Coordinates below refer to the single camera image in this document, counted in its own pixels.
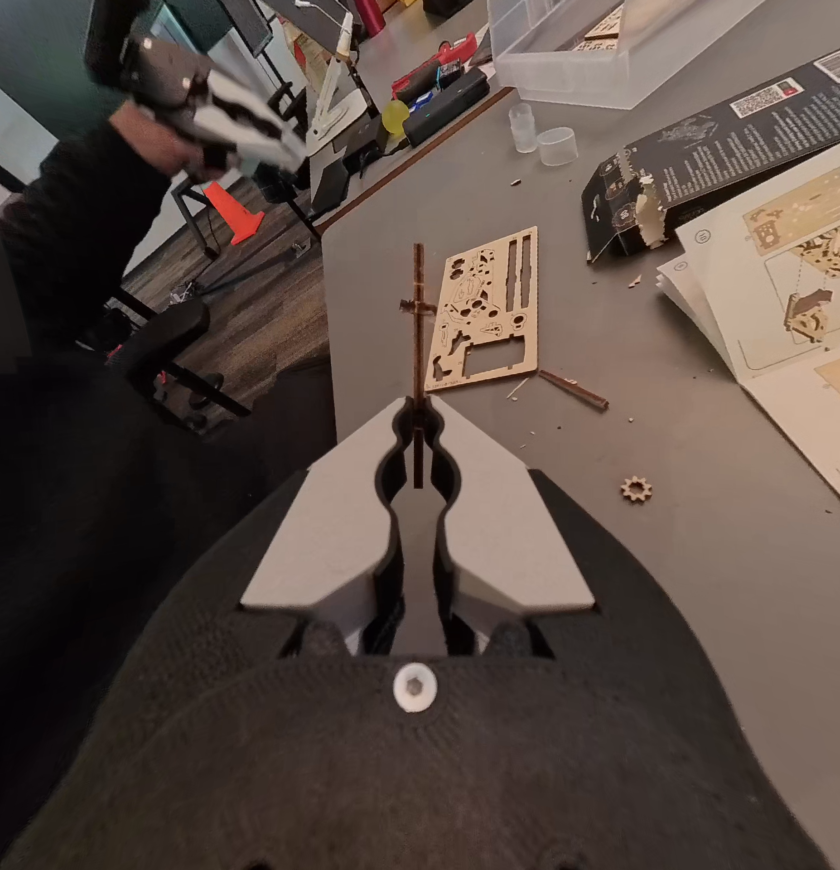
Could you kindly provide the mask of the small black box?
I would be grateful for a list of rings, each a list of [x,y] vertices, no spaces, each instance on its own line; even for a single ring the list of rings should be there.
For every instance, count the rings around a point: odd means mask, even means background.
[[[382,116],[371,118],[356,127],[342,158],[348,175],[361,177],[369,165],[385,155],[390,138]]]

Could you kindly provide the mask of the clear plastic cup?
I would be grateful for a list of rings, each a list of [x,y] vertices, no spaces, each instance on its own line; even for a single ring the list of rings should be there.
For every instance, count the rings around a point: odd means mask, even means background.
[[[579,156],[575,131],[567,126],[537,133],[536,146],[542,165],[547,167],[571,164]]]

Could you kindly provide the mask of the black TV screen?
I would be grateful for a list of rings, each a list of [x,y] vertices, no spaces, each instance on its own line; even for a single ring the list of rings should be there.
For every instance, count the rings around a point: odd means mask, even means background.
[[[233,29],[258,58],[273,38],[267,19],[254,1],[182,1],[179,3],[195,45],[208,53]]]

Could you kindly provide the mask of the plywood parts sheet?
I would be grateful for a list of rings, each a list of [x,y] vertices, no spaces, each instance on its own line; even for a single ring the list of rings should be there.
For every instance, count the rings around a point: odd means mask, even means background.
[[[425,391],[438,392],[538,368],[538,229],[525,228],[445,261]],[[469,372],[483,348],[515,346],[522,358]]]

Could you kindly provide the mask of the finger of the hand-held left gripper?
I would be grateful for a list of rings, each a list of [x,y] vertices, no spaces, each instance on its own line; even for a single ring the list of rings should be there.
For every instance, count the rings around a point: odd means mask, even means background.
[[[298,171],[306,159],[305,141],[278,117],[262,121],[265,129],[230,118],[221,109],[198,109],[194,113],[194,132],[206,145],[235,152],[242,160]]]
[[[208,139],[303,139],[267,103],[224,73],[208,74]]]

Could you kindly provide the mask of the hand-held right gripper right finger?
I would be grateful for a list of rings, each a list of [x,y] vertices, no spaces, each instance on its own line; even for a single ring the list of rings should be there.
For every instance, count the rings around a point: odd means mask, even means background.
[[[436,520],[433,582],[447,654],[472,655],[508,622],[596,603],[531,470],[443,400],[425,401]]]

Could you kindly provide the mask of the person's left forearm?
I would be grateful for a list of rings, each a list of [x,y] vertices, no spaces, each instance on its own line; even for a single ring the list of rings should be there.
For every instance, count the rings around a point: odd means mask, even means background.
[[[109,120],[43,160],[0,217],[34,355],[73,345],[99,320],[170,185]]]

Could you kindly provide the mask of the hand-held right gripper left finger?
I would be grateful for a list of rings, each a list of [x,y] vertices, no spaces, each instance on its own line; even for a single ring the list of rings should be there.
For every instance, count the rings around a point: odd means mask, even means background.
[[[391,652],[404,555],[392,503],[407,482],[414,405],[398,398],[313,463],[241,596],[246,610],[328,622],[349,650]]]

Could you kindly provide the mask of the person's left hand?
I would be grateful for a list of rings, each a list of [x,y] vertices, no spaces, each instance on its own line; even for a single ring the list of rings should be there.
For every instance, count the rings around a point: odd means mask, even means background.
[[[109,124],[146,164],[166,178],[174,179],[181,173],[195,179],[209,178],[203,148],[161,124],[135,103],[123,103],[110,116]]]

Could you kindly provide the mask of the spare plywood model sheets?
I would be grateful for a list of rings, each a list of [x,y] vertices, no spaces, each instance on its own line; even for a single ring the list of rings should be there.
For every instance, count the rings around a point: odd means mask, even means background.
[[[575,46],[574,50],[609,51],[617,49],[623,8],[624,4],[617,6],[597,24],[586,31],[582,40]]]

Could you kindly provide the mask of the clear plastic bin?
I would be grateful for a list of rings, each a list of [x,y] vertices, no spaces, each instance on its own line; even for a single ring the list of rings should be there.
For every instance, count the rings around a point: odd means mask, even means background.
[[[624,4],[615,50],[576,51]],[[493,64],[525,101],[630,110],[760,1],[489,1]]]

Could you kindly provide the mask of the long wooden stick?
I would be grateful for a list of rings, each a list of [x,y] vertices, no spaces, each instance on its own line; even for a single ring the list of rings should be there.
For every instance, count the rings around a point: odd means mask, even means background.
[[[413,484],[416,490],[424,487],[424,450],[425,450],[425,248],[421,243],[413,245]]]
[[[576,397],[583,403],[593,407],[598,411],[608,411],[610,408],[610,402],[608,399],[598,395],[593,391],[586,389],[584,386],[580,386],[578,382],[573,379],[560,377],[552,372],[548,372],[543,369],[539,369],[537,371],[537,375],[547,383],[556,386],[557,389],[566,392],[568,395]]]

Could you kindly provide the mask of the orange traffic cone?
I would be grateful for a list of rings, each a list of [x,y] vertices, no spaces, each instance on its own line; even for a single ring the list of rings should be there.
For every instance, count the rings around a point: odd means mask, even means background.
[[[263,212],[251,212],[237,201],[217,181],[211,181],[203,191],[208,203],[220,215],[233,233],[230,244],[237,246],[251,239],[260,229]]]

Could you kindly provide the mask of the black cardboard box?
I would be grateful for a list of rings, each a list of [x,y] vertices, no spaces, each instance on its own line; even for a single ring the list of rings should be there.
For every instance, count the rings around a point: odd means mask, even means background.
[[[684,223],[839,144],[840,48],[602,161],[581,196],[587,262],[664,245]]]

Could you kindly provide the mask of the person's dark clothing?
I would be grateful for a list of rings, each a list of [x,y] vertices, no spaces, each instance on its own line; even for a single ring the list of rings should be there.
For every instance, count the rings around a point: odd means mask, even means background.
[[[0,373],[0,860],[171,588],[335,439],[327,353],[209,440],[92,360]]]

